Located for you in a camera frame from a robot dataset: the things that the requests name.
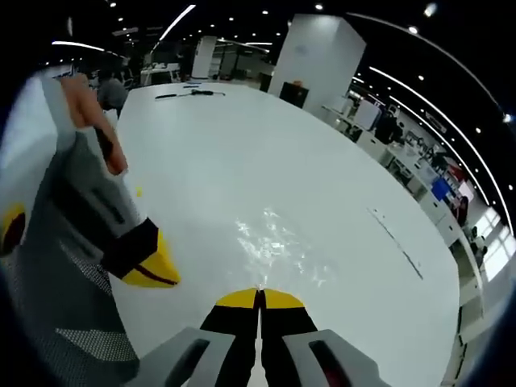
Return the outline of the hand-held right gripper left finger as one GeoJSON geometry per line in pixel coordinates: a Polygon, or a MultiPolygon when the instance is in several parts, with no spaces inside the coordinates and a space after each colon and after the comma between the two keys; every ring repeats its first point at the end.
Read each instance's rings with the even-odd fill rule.
{"type": "Polygon", "coordinates": [[[199,328],[186,327],[139,362],[138,386],[246,386],[256,358],[258,289],[220,298],[199,328]]]}

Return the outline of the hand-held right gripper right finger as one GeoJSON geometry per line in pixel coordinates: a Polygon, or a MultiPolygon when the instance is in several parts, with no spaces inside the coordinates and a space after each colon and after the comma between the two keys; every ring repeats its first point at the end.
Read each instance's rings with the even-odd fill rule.
{"type": "Polygon", "coordinates": [[[270,386],[386,386],[377,363],[330,329],[319,330],[289,293],[260,295],[261,363],[270,386]]]}

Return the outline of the person's left hand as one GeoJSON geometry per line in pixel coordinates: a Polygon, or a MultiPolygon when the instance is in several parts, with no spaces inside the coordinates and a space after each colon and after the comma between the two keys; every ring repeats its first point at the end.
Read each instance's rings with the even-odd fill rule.
{"type": "Polygon", "coordinates": [[[72,77],[61,77],[59,81],[76,128],[99,129],[112,144],[112,150],[106,160],[108,170],[113,175],[124,172],[127,169],[127,160],[118,136],[98,103],[96,93],[89,87],[87,76],[78,73],[72,77]]]}

